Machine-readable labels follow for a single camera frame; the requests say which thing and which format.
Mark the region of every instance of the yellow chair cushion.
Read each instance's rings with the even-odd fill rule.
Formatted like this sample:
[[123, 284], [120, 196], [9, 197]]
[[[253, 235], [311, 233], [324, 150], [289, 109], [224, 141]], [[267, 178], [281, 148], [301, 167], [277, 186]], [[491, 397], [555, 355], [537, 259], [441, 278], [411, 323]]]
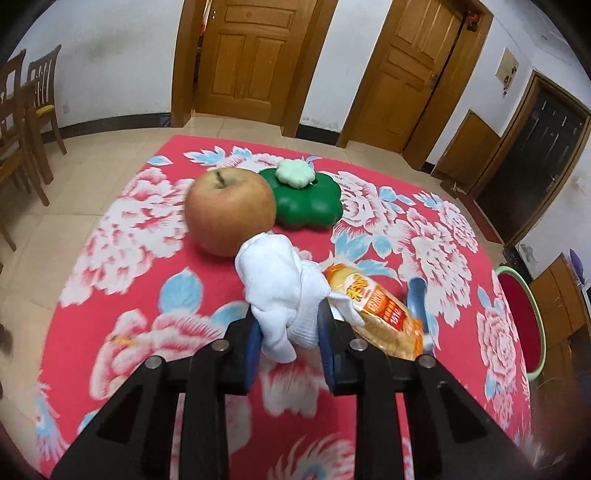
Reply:
[[37, 110], [37, 116], [43, 116], [46, 113], [54, 111], [55, 109], [56, 107], [53, 105], [42, 106], [39, 110]]

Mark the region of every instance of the apple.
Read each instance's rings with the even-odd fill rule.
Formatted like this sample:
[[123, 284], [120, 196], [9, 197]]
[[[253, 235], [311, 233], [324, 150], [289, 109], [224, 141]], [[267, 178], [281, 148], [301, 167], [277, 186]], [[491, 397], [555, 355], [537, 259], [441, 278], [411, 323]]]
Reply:
[[229, 167], [195, 179], [184, 212], [197, 245], [213, 255], [233, 257], [246, 240], [273, 227], [277, 205], [263, 177]]

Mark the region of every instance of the plastic packaging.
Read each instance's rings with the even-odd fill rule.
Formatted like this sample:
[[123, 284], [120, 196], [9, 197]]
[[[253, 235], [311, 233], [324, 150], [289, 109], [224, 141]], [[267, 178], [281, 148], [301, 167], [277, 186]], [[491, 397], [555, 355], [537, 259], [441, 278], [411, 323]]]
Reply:
[[390, 356], [414, 360], [423, 353], [423, 324], [404, 303], [354, 267], [336, 264], [324, 272], [332, 290], [345, 293], [365, 322], [355, 331]]

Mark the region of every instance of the purple object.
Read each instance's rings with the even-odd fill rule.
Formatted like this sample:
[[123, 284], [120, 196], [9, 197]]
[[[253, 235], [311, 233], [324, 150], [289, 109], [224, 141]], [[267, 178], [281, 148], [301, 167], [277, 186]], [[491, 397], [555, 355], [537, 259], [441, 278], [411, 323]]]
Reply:
[[580, 282], [584, 285], [585, 284], [585, 277], [583, 275], [583, 263], [581, 259], [577, 255], [577, 253], [571, 248], [570, 249], [570, 262], [573, 264], [574, 272], [577, 274]]

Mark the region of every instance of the metal screw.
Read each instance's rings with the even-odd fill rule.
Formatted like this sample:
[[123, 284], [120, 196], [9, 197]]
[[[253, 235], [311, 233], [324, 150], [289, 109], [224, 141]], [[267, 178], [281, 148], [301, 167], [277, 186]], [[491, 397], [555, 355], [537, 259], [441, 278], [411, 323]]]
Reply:
[[228, 347], [230, 347], [230, 342], [228, 342], [227, 340], [225, 340], [223, 338], [216, 340], [215, 342], [212, 343], [212, 348], [216, 352], [225, 352], [226, 350], [228, 350]]
[[149, 357], [145, 361], [145, 366], [147, 368], [149, 368], [150, 370], [153, 370], [154, 368], [158, 368], [160, 365], [162, 365], [162, 359], [156, 355]]
[[436, 365], [437, 361], [431, 355], [421, 355], [418, 358], [418, 364], [424, 368], [433, 368]]
[[368, 347], [368, 343], [362, 338], [354, 338], [349, 342], [349, 346], [357, 352], [363, 352]]

